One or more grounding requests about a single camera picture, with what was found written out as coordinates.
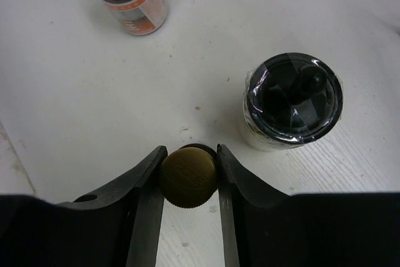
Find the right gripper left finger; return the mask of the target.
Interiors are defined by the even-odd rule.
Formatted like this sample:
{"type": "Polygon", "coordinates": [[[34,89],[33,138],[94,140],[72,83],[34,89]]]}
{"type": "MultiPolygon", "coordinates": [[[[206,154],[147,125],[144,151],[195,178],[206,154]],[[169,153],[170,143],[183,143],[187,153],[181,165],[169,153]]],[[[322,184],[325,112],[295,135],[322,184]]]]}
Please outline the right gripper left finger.
{"type": "Polygon", "coordinates": [[[154,266],[164,197],[157,147],[138,165],[75,201],[1,196],[2,266],[154,266]]]}

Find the small yellow label bottle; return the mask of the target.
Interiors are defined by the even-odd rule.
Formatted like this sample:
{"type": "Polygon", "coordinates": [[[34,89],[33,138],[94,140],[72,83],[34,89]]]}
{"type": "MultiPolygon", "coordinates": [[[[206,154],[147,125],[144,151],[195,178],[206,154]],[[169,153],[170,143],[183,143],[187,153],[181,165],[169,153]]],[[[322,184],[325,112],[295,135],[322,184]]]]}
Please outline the small yellow label bottle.
{"type": "Polygon", "coordinates": [[[188,144],[172,152],[159,169],[159,187],[171,204],[197,208],[217,190],[217,154],[205,144],[188,144]]]}

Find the black cap spice shaker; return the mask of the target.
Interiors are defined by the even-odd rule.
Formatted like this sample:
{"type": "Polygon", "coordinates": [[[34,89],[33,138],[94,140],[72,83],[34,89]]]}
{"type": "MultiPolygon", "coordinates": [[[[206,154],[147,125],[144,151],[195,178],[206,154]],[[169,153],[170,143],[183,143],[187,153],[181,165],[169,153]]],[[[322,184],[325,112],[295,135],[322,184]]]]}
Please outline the black cap spice shaker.
{"type": "Polygon", "coordinates": [[[255,149],[293,149],[327,135],[342,111],[341,82],[326,63],[283,53],[248,72],[239,130],[255,149]]]}

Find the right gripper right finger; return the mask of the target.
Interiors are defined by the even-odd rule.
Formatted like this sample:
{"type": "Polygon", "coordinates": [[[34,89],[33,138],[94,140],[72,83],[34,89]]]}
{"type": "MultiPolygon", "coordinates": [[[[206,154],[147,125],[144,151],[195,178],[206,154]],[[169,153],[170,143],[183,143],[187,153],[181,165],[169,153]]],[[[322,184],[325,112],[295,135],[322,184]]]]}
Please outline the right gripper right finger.
{"type": "Polygon", "coordinates": [[[226,266],[398,266],[398,193],[288,195],[216,152],[226,266]]]}

